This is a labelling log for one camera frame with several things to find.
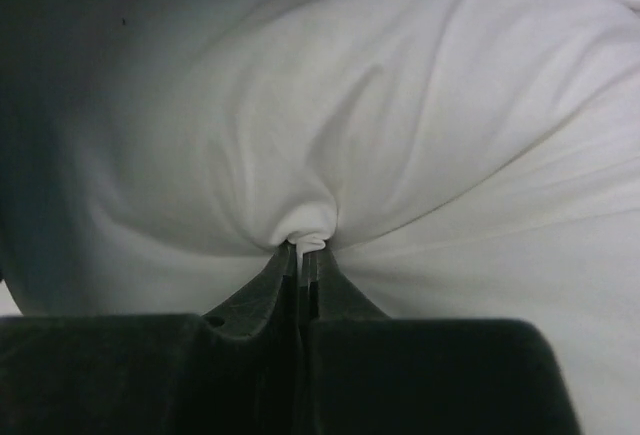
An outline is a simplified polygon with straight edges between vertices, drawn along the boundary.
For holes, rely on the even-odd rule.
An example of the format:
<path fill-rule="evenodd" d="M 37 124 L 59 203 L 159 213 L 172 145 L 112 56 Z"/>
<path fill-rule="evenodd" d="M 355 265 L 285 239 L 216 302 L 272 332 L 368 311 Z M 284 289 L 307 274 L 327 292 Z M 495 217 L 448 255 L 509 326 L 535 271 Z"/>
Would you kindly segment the white pillow with red logo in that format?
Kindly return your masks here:
<path fill-rule="evenodd" d="M 639 18 L 617 0 L 1 0 L 27 315 L 204 312 L 283 242 L 395 316 L 518 317 L 639 430 Z"/>

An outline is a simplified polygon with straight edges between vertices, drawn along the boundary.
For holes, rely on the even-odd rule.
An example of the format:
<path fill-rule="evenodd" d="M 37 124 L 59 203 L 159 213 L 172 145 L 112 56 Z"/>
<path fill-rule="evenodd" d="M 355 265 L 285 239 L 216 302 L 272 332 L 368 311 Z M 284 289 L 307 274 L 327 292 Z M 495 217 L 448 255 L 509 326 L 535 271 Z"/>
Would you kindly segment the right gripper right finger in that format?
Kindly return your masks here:
<path fill-rule="evenodd" d="M 576 434 L 554 353 L 510 319 L 392 319 L 326 249 L 303 257 L 301 434 Z"/>

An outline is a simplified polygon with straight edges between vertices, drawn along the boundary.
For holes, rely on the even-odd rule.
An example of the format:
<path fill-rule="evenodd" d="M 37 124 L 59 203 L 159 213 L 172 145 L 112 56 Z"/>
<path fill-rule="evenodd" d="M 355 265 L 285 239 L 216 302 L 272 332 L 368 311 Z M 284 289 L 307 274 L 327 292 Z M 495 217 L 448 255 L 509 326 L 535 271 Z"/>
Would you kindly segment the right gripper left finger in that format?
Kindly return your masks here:
<path fill-rule="evenodd" d="M 5 317 L 5 434 L 287 434 L 295 250 L 205 315 Z"/>

